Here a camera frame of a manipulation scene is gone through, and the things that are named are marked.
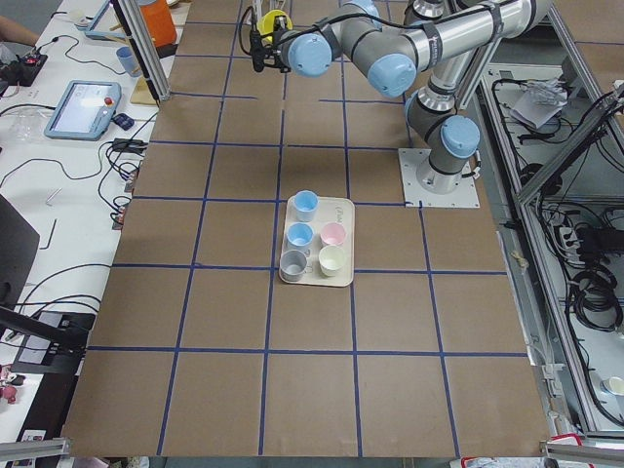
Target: blue joint cap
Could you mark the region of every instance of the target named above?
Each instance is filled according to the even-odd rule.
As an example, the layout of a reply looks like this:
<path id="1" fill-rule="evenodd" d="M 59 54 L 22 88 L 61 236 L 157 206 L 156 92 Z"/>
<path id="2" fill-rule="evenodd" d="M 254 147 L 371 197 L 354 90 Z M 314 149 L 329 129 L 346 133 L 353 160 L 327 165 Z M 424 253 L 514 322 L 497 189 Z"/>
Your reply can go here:
<path id="1" fill-rule="evenodd" d="M 318 34 L 303 34 L 289 47 L 289 66 L 299 75 L 321 76 L 332 64 L 332 47 Z"/>
<path id="2" fill-rule="evenodd" d="M 440 133 L 442 144 L 450 154 L 459 159 L 468 159 L 475 154 L 481 139 L 479 127 L 461 115 L 448 117 Z"/>
<path id="3" fill-rule="evenodd" d="M 369 83 L 387 98 L 396 98 L 416 79 L 416 67 L 408 56 L 389 54 L 369 68 Z"/>
<path id="4" fill-rule="evenodd" d="M 349 0 L 345 3 L 345 5 L 349 4 L 360 7 L 362 10 L 364 10 L 365 13 L 368 13 L 372 17 L 379 18 L 379 11 L 377 10 L 377 7 L 374 6 L 374 3 L 372 3 L 372 0 Z M 372 24 L 377 29 L 381 29 L 381 24 L 379 24 L 379 21 L 373 20 Z"/>

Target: person's arm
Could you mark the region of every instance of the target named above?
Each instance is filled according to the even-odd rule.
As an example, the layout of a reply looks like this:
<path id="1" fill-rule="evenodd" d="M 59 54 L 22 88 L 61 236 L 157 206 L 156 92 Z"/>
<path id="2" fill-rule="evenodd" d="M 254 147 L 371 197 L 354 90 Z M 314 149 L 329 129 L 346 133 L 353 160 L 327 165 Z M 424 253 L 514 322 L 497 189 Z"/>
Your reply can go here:
<path id="1" fill-rule="evenodd" d="M 17 42 L 26 46 L 34 46 L 39 39 L 35 34 L 21 24 L 0 16 L 0 41 Z"/>

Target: white tray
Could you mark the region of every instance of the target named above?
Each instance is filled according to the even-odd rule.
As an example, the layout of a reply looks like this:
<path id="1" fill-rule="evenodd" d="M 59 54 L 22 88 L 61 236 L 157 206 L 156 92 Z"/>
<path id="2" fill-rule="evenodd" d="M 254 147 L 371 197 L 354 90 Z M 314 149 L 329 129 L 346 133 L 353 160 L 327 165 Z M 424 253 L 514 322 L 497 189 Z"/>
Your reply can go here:
<path id="1" fill-rule="evenodd" d="M 282 254 L 289 249 L 288 239 L 286 238 L 289 227 L 296 222 L 300 222 L 294 213 L 293 200 L 294 197 L 291 197 L 286 206 Z M 321 271 L 321 265 L 319 265 L 319 251 L 323 247 L 320 232 L 328 222 L 339 222 L 347 231 L 347 237 L 344 240 L 344 244 L 342 244 L 342 248 L 347 254 L 347 261 L 344 268 L 336 276 L 331 277 L 325 276 Z M 309 250 L 304 252 L 308 258 L 308 266 L 299 281 L 287 281 L 284 278 L 282 278 L 282 281 L 292 285 L 333 286 L 337 288 L 350 285 L 353 282 L 353 239 L 355 237 L 355 206 L 351 200 L 346 198 L 319 197 L 319 208 L 314 215 L 314 219 L 306 224 L 314 231 L 312 244 Z"/>

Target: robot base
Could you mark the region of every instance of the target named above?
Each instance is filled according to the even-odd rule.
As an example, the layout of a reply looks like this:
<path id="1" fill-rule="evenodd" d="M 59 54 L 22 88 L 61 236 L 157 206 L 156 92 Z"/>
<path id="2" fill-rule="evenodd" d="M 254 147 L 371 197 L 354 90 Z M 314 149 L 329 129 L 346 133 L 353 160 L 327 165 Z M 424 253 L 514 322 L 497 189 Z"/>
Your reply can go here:
<path id="1" fill-rule="evenodd" d="M 403 180 L 403 194 L 407 207 L 432 208 L 478 208 L 479 196 L 475 181 L 471 177 L 461 178 L 457 187 L 450 193 L 439 195 L 424 188 L 416 178 L 416 169 L 431 152 L 430 149 L 401 148 L 399 162 L 401 164 L 401 178 Z M 466 163 L 464 173 L 471 172 Z"/>

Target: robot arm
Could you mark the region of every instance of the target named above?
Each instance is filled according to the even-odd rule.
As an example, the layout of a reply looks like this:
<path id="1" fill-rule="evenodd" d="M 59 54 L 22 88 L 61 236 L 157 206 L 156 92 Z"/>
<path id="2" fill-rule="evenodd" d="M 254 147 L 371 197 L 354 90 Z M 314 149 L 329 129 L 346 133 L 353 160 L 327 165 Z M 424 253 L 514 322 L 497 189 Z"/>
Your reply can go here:
<path id="1" fill-rule="evenodd" d="M 416 72 L 497 37 L 522 34 L 546 15 L 551 4 L 552 0 L 485 1 L 436 22 L 382 31 L 378 22 L 363 18 L 363 14 L 378 17 L 371 0 L 350 0 L 317 23 L 319 33 L 289 31 L 277 42 L 277 50 L 284 64 L 304 76 L 323 74 L 334 59 L 345 54 L 374 88 L 396 97 L 411 86 Z"/>
<path id="2" fill-rule="evenodd" d="M 382 30 L 372 0 L 349 0 L 318 21 L 317 32 L 275 34 L 270 54 L 283 71 L 309 77 L 322 75 L 332 61 L 346 55 L 375 89 L 390 98 L 407 91 L 417 72 L 433 68 L 428 84 L 408 99 L 406 118 L 431 146 L 429 158 L 417 169 L 417 179 L 427 190 L 446 194 L 458 184 L 466 160 L 480 142 L 479 129 L 470 119 L 451 115 L 455 93 L 475 50 L 531 29 L 546 16 L 552 2 L 486 0 L 467 7 L 462 0 L 462 8 L 467 8 L 438 19 L 444 9 L 442 0 L 410 0 L 406 23 L 416 22 L 403 29 Z M 263 53 L 261 47 L 256 50 Z"/>

